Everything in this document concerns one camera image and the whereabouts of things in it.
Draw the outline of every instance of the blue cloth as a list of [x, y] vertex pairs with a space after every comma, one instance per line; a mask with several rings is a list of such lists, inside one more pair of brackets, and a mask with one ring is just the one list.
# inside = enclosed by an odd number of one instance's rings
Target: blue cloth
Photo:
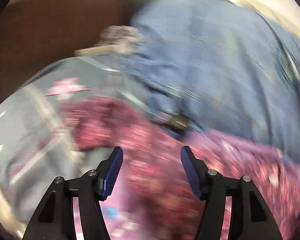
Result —
[[132, 26], [145, 40], [121, 61], [154, 113], [273, 145], [300, 164], [298, 38], [226, 0], [156, 0]]

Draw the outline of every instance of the blue patch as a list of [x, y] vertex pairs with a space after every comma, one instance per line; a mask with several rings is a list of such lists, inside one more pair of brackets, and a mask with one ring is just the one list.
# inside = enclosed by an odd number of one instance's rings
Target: blue patch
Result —
[[105, 217], [111, 220], [115, 220], [118, 217], [118, 209], [114, 207], [105, 208]]
[[285, 155], [284, 161], [285, 161], [285, 163], [286, 163], [287, 165], [289, 165], [290, 159], [289, 159], [289, 157], [288, 157], [287, 155]]

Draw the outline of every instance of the pink patterned fabric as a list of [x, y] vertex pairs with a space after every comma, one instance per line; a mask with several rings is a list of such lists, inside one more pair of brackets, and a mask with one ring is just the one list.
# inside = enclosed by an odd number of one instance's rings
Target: pink patterned fabric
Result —
[[58, 95], [58, 100], [69, 99], [74, 92], [87, 91], [89, 88], [77, 85], [78, 78], [65, 78], [56, 80], [54, 87], [50, 88], [46, 96]]
[[[192, 194], [186, 179], [180, 161], [183, 145], [224, 176], [249, 175], [284, 240], [300, 228], [300, 169], [277, 149], [217, 131], [193, 134], [181, 143], [114, 98], [93, 97], [64, 106], [64, 118], [80, 149], [118, 145], [124, 150], [114, 191], [101, 203], [103, 212], [108, 207], [118, 210], [115, 219], [105, 219], [111, 239], [193, 239], [204, 202]], [[227, 198], [222, 240], [227, 239], [230, 214]]]
[[132, 45], [142, 41], [138, 29], [131, 26], [109, 26], [100, 37], [99, 45], [115, 45], [114, 50], [119, 54], [132, 53]]

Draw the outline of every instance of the gray cloth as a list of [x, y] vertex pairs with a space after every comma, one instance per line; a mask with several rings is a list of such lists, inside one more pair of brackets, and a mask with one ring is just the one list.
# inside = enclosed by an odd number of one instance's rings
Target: gray cloth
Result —
[[92, 95], [121, 98], [142, 111], [146, 93], [116, 63], [115, 56], [60, 60], [31, 78], [0, 104], [0, 188], [18, 219], [27, 223], [57, 176], [81, 176], [107, 159], [112, 148], [77, 151], [63, 126], [58, 95], [45, 96], [56, 80], [78, 78], [88, 91], [74, 92], [67, 103]]

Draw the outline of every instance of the pile of clothes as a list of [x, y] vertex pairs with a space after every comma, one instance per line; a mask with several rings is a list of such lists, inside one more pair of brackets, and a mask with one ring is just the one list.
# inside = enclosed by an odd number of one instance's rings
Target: pile of clothes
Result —
[[[204, 203], [181, 165], [189, 145], [223, 176], [249, 175], [283, 239], [298, 234], [300, 39], [228, 0], [154, 0], [131, 25], [105, 32], [115, 53], [58, 61], [0, 105], [0, 188], [16, 217], [27, 223], [55, 177], [120, 146], [101, 203], [111, 238], [193, 239]], [[224, 240], [230, 214], [227, 199]], [[80, 239], [75, 201], [74, 217]]]

